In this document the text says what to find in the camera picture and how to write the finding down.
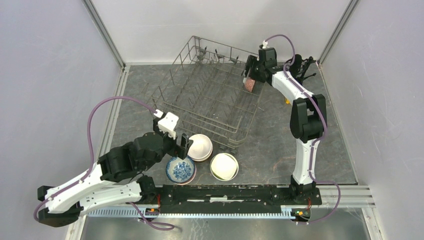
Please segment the wire dish rack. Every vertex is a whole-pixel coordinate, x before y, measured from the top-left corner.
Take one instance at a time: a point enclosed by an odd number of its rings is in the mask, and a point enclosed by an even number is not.
[[[177,132],[204,134],[236,149],[247,138],[264,86],[244,87],[249,55],[257,54],[192,36],[149,101],[179,116]]]

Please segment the blue and white bowl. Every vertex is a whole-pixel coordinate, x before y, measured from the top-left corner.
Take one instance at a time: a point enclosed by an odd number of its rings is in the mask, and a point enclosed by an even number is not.
[[[187,156],[185,159],[173,157],[166,165],[166,176],[176,184],[187,184],[196,174],[195,162]]]

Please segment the marble surface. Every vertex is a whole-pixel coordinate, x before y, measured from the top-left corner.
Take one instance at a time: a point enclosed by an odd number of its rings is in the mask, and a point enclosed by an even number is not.
[[[170,65],[131,66],[124,95],[149,100]],[[303,83],[315,94],[326,97],[328,135],[321,141],[316,156],[315,176],[318,180],[333,180],[339,184],[356,183],[346,146],[341,136],[335,113],[332,108],[318,67],[311,65],[307,74],[317,73]],[[197,174],[190,184],[289,184],[295,168],[296,142],[290,128],[291,106],[285,104],[284,97],[276,89],[266,84],[263,87],[258,109],[253,119],[246,142],[241,145],[235,157],[238,160],[238,175],[231,181],[219,181],[210,172],[210,160],[197,163]],[[147,109],[134,102],[123,101],[113,135],[112,147],[121,146],[144,133],[152,132],[152,115]],[[214,143],[212,157],[221,151]],[[153,177],[156,185],[171,185],[165,167],[171,157],[155,164],[145,172]]]

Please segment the ceramic bowl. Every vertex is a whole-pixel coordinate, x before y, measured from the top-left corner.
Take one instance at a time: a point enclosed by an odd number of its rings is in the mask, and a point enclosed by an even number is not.
[[[187,156],[185,159],[173,157],[166,164],[166,176],[176,184],[183,184],[189,181],[196,171],[195,162]]]
[[[193,176],[188,180],[188,181],[185,181],[185,182],[183,182],[183,183],[176,183],[177,185],[180,185],[180,186],[182,186],[182,185],[186,185],[186,184],[189,184],[191,181],[193,181],[193,179],[195,179],[195,177],[196,177],[196,172],[197,172],[197,168],[194,168],[194,174],[193,174]]]
[[[190,146],[187,154],[193,161],[203,162],[211,156],[213,145],[208,136],[195,134],[189,139],[193,140],[193,144]]]
[[[221,181],[230,181],[239,172],[239,163],[236,158],[228,153],[220,153],[210,161],[210,172]]]

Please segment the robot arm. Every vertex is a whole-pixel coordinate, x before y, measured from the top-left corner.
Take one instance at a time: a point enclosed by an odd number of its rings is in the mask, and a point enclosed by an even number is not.
[[[278,66],[276,50],[266,47],[265,44],[265,47],[260,46],[258,57],[253,55],[248,57],[244,69],[244,82],[247,78],[262,83],[266,82],[281,92],[292,105],[290,131],[296,138],[297,149],[296,165],[291,176],[290,188],[293,189],[292,194],[296,197],[300,193],[315,189],[316,183],[310,177],[309,172],[315,178],[315,156],[319,144],[317,139],[323,135],[324,131],[317,110],[307,95],[312,96],[325,121],[327,121],[327,111],[325,97],[322,94],[313,94],[306,90],[300,82],[293,81],[296,78],[292,77],[290,72],[285,72],[282,67]]]
[[[134,141],[112,148],[98,159],[84,181],[80,179],[88,170],[60,186],[39,187],[38,200],[48,201],[46,208],[38,212],[38,221],[52,227],[62,227],[75,222],[79,216],[105,206],[127,202],[151,202],[156,197],[152,194],[155,192],[155,184],[148,176],[127,185],[102,188],[147,171],[166,154],[186,158],[191,142],[188,136],[183,134],[180,145],[177,144],[174,128],[179,118],[171,112],[156,112],[156,118],[153,120],[154,132],[145,133]],[[78,180],[80,181],[77,185],[56,197],[51,197]]]

